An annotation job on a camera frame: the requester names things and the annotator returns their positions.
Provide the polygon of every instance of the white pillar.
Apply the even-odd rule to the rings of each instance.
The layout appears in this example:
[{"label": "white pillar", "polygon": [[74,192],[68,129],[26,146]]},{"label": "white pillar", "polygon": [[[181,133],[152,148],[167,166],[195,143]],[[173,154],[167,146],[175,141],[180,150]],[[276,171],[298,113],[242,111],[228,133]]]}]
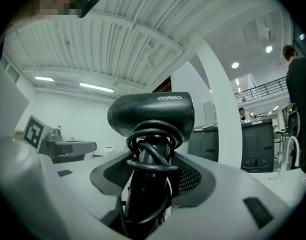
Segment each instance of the white pillar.
[{"label": "white pillar", "polygon": [[285,129],[284,117],[281,109],[277,110],[277,121],[278,121],[278,128],[280,130]]},{"label": "white pillar", "polygon": [[203,37],[195,32],[189,39],[195,47],[213,93],[218,123],[218,162],[240,169],[242,127],[230,81],[218,57]]}]

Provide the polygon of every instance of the railing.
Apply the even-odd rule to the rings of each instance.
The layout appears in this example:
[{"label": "railing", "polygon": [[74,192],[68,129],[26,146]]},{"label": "railing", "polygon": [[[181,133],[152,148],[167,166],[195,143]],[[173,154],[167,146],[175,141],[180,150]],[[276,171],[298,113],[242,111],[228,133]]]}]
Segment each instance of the railing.
[{"label": "railing", "polygon": [[281,92],[286,89],[288,88],[287,88],[287,80],[285,76],[277,80],[259,85],[252,89],[248,89],[248,90],[241,91],[239,93],[235,93],[235,99],[237,103],[242,103],[242,102],[255,100],[263,96],[275,94],[277,92]]}]

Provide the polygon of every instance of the ceiling light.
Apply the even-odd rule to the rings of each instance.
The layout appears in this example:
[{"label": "ceiling light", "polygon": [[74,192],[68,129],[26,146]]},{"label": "ceiling light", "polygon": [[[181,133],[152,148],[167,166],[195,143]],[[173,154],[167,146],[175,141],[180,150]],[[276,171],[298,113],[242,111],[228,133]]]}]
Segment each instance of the ceiling light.
[{"label": "ceiling light", "polygon": [[109,92],[109,93],[114,93],[114,90],[112,90],[112,89],[107,89],[107,88],[99,87],[99,86],[96,86],[96,85],[91,85],[91,84],[82,83],[82,82],[80,82],[79,85],[83,86],[83,87],[88,87],[88,88],[93,88],[93,89],[97,89],[97,90],[101,90],[101,91],[106,91],[106,92]]},{"label": "ceiling light", "polygon": [[239,64],[238,62],[234,62],[234,63],[232,64],[232,68],[233,68],[233,69],[236,69],[239,65],[240,65],[240,64]]},{"label": "ceiling light", "polygon": [[35,76],[35,79],[36,80],[42,80],[42,81],[54,82],[54,79],[52,77]]},{"label": "ceiling light", "polygon": [[273,47],[272,47],[271,45],[267,46],[266,49],[265,49],[265,51],[266,51],[267,54],[269,54],[270,52],[272,52],[272,50],[273,50]]}]

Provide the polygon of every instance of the fluorescent light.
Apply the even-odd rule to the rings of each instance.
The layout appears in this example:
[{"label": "fluorescent light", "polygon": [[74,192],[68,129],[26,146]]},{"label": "fluorescent light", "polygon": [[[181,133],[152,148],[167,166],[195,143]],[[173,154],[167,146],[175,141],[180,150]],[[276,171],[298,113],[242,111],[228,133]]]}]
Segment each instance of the fluorescent light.
[{"label": "fluorescent light", "polygon": [[239,65],[240,65],[240,64],[239,64],[238,62],[234,62],[234,63],[232,64],[232,68],[233,68],[233,69],[236,69]]},{"label": "fluorescent light", "polygon": [[272,47],[271,45],[267,46],[266,49],[265,49],[265,51],[266,51],[267,54],[269,54],[270,52],[272,52],[272,50],[273,50],[273,47]]},{"label": "fluorescent light", "polygon": [[42,81],[54,82],[54,79],[52,77],[35,76],[35,79],[36,80],[42,80]]},{"label": "fluorescent light", "polygon": [[82,83],[82,82],[80,82],[79,85],[83,86],[83,87],[88,87],[88,88],[93,88],[93,89],[97,89],[97,90],[101,90],[101,91],[106,91],[106,92],[109,92],[109,93],[114,93],[114,90],[112,90],[112,89],[107,89],[107,88],[99,87],[99,86],[96,86],[96,85],[91,85],[91,84]]}]

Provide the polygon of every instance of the faucet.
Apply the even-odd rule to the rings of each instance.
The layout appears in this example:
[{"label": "faucet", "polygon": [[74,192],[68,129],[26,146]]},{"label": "faucet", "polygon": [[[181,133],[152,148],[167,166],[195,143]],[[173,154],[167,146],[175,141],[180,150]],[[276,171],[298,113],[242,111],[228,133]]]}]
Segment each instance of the faucet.
[{"label": "faucet", "polygon": [[295,160],[295,166],[298,167],[299,164],[300,164],[300,145],[299,145],[299,141],[296,137],[294,136],[291,136],[289,139],[288,139],[288,142],[287,142],[287,148],[286,148],[286,158],[285,158],[285,161],[284,163],[282,163],[281,165],[281,170],[279,171],[278,173],[278,178],[280,180],[283,180],[284,179],[284,176],[285,176],[285,172],[287,171],[287,166],[288,166],[288,160],[289,160],[289,150],[290,150],[290,144],[291,144],[291,140],[293,140],[295,142],[295,145],[296,145],[296,160]]}]

